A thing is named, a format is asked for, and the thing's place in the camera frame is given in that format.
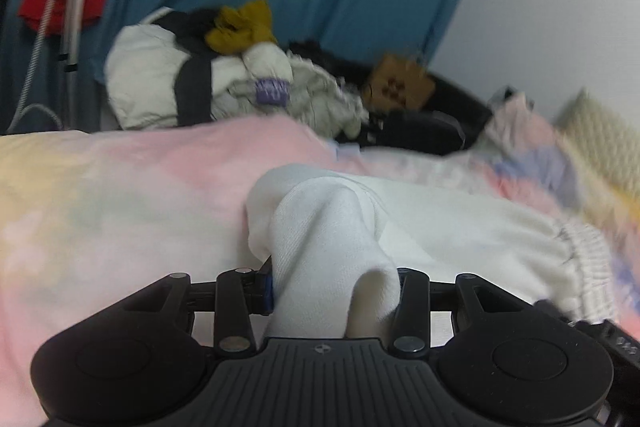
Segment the red cloth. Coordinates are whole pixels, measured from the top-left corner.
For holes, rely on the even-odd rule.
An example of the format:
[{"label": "red cloth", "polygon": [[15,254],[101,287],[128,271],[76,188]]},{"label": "red cloth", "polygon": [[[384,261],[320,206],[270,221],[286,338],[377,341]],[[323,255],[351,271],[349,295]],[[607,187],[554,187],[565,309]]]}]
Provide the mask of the red cloth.
[{"label": "red cloth", "polygon": [[[104,9],[106,0],[84,0],[84,10],[82,12],[82,27],[90,26],[98,22]],[[22,0],[22,5],[18,10],[18,16],[24,19],[25,24],[33,31],[38,31],[44,5],[47,0]],[[53,12],[49,27],[45,32],[48,37],[50,35],[61,35],[62,26],[65,20],[66,0],[56,0],[53,5]]]}]

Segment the round pad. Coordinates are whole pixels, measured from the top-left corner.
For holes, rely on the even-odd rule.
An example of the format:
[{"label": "round pad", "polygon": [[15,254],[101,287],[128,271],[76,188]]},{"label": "round pad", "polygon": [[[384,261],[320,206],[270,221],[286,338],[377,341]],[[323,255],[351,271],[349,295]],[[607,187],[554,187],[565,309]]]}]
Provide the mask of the round pad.
[{"label": "round pad", "polygon": [[510,377],[542,381],[565,370],[566,355],[558,346],[545,341],[515,339],[494,349],[494,363]]},{"label": "round pad", "polygon": [[460,401],[523,425],[567,423],[599,409],[613,379],[602,346],[536,311],[484,317],[451,339],[438,359],[440,378]]},{"label": "round pad", "polygon": [[203,349],[158,314],[131,312],[79,323],[49,339],[31,363],[46,412],[78,425],[151,420],[190,397]]}]

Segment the metal screw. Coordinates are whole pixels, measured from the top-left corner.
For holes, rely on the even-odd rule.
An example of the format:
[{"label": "metal screw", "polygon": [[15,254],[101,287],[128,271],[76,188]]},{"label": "metal screw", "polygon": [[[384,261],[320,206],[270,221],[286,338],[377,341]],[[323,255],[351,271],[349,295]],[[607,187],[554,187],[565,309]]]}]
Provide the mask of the metal screw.
[{"label": "metal screw", "polygon": [[225,337],[218,343],[218,347],[228,353],[240,353],[251,347],[251,342],[245,337]]},{"label": "metal screw", "polygon": [[426,344],[424,344],[424,340],[419,339],[418,337],[407,336],[398,337],[394,340],[394,347],[403,353],[417,353],[424,349]]}]

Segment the white fabric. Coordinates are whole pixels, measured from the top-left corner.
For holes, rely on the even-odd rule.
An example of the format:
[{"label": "white fabric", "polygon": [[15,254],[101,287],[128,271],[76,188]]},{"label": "white fabric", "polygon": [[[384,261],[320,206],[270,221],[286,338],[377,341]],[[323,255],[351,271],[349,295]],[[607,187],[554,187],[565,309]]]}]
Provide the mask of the white fabric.
[{"label": "white fabric", "polygon": [[291,65],[294,82],[304,82],[305,84],[308,84],[311,79],[316,76],[325,78],[332,82],[337,82],[331,73],[314,64],[308,58],[302,58],[300,55],[294,55],[291,51],[287,52],[287,58]]},{"label": "white fabric", "polygon": [[611,253],[602,232],[578,217],[565,222],[559,238],[566,243],[576,267],[581,298],[577,307],[566,309],[574,319],[597,323],[604,319],[619,319],[614,299]]},{"label": "white fabric", "polygon": [[[510,201],[291,165],[257,182],[247,214],[252,253],[273,259],[269,335],[384,337],[403,266],[440,282],[476,273],[574,317],[590,304],[570,232]],[[606,248],[592,254],[606,264]]]},{"label": "white fabric", "polygon": [[123,129],[177,124],[175,76],[189,54],[157,25],[125,26],[104,65],[109,104]]},{"label": "white fabric", "polygon": [[293,82],[287,54],[273,42],[258,42],[242,54],[246,68],[254,78],[280,78]]},{"label": "white fabric", "polygon": [[211,61],[211,91],[213,96],[223,92],[236,80],[249,80],[251,73],[240,57],[218,57]]},{"label": "white fabric", "polygon": [[285,52],[272,42],[259,42],[240,57],[218,57],[211,61],[211,90],[217,96],[236,80],[281,78],[293,81],[293,73]]}]

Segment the gray cloth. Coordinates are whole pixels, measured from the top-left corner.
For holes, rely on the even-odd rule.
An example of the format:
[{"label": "gray cloth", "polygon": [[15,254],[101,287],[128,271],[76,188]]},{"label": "gray cloth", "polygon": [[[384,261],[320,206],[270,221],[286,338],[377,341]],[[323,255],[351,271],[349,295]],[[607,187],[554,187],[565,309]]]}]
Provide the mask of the gray cloth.
[{"label": "gray cloth", "polygon": [[334,77],[310,61],[299,57],[290,57],[290,61],[293,82],[286,107],[256,103],[255,81],[237,80],[213,97],[211,116],[222,120],[248,114],[288,114],[318,136],[333,138],[344,131],[349,138],[355,138],[368,118],[360,97],[343,92]]}]

